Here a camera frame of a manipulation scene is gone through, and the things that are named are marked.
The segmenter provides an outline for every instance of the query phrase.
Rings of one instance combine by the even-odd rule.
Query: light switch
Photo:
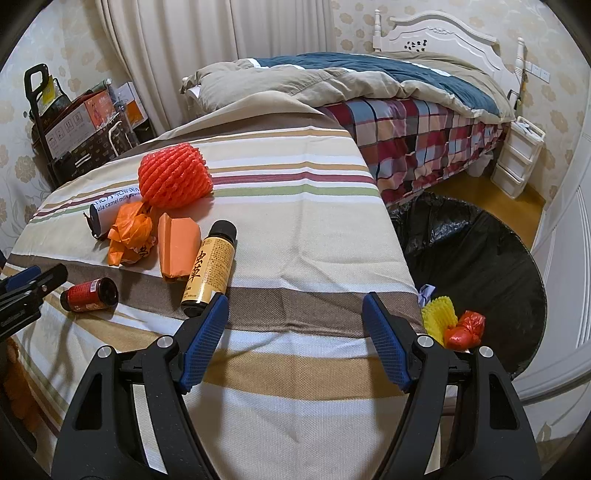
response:
[[[540,78],[546,83],[550,83],[550,73],[545,70],[540,70]]]

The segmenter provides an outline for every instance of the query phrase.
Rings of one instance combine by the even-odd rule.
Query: yellow label bottle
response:
[[[201,244],[185,287],[181,308],[187,317],[196,317],[217,293],[226,293],[234,260],[236,227],[227,220],[212,225]]]

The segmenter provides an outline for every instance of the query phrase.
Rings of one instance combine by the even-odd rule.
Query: black cart handle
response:
[[[32,83],[32,76],[35,73],[41,73],[41,85],[33,90],[33,83]],[[43,91],[43,89],[49,83],[49,69],[47,65],[44,63],[40,63],[39,65],[35,65],[31,67],[25,72],[25,95],[27,96],[27,100],[31,102],[31,106],[33,106],[33,102],[37,103],[37,97]]]

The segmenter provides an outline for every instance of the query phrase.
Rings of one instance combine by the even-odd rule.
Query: striped tablecloth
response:
[[[230,323],[204,381],[185,397],[214,466],[224,479],[370,478],[406,397],[366,338],[361,299],[379,292],[421,331],[417,296],[349,134],[275,92],[168,132],[65,185],[24,229],[4,274],[63,262],[70,275],[47,296],[42,318],[16,335],[43,411],[38,461],[50,467],[69,402],[97,348],[141,349],[183,321],[184,285],[163,282],[157,248],[133,266],[108,267],[108,243],[93,239],[83,216],[93,200],[137,184],[144,151],[180,141],[201,149],[215,189],[169,214],[191,216],[204,233],[218,219],[238,229]],[[119,288],[114,312],[61,308],[64,288],[102,276]],[[148,460],[162,469],[142,387],[135,391]]]

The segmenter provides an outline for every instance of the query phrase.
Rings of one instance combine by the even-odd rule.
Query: black trash bag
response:
[[[451,298],[456,315],[486,317],[482,344],[511,378],[532,361],[544,335],[546,294],[529,250],[490,213],[432,193],[390,213],[417,288]]]

